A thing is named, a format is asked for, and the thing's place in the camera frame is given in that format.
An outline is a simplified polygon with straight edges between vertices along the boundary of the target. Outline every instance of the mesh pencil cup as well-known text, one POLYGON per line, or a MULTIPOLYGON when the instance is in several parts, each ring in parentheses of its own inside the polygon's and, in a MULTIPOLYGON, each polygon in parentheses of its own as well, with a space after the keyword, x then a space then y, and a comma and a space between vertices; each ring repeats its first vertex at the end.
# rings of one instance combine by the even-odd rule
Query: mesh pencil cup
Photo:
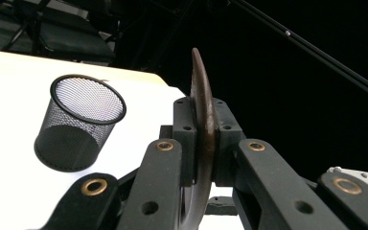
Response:
POLYGON ((125 101, 108 84, 82 75, 57 78, 50 94, 34 152, 57 171, 87 169, 97 160, 115 124, 125 117, 125 101))

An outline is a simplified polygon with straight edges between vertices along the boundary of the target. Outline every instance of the white tabletop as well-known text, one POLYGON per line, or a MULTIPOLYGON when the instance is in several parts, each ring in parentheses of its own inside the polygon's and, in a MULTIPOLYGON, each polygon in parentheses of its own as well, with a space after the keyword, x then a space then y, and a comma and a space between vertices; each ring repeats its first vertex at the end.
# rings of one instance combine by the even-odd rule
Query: white tabletop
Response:
MULTIPOLYGON (((120 178, 139 167, 148 144, 158 138, 160 126, 173 123, 173 102, 184 96, 154 74, 0 52, 0 229, 38 229, 80 177, 110 173, 120 178), (81 172, 49 169, 34 151, 50 101, 50 85, 67 74, 107 80, 127 107, 95 164, 81 172)), ((215 188, 211 196, 230 196, 230 190, 215 188)), ((226 226, 242 229, 237 217, 236 221, 206 217, 211 221, 203 221, 200 229, 226 229, 216 221, 228 223, 228 218, 232 223, 226 226)))

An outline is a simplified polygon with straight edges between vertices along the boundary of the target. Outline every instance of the metal disc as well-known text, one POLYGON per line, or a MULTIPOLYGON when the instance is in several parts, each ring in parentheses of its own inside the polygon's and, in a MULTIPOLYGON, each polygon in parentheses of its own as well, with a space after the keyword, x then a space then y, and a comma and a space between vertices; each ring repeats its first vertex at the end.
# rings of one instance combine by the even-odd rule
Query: metal disc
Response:
POLYGON ((193 76, 191 102, 196 116, 195 184, 184 189, 185 208, 182 229, 197 229, 207 207, 211 192, 216 151, 217 121, 208 77, 197 48, 192 51, 193 76))

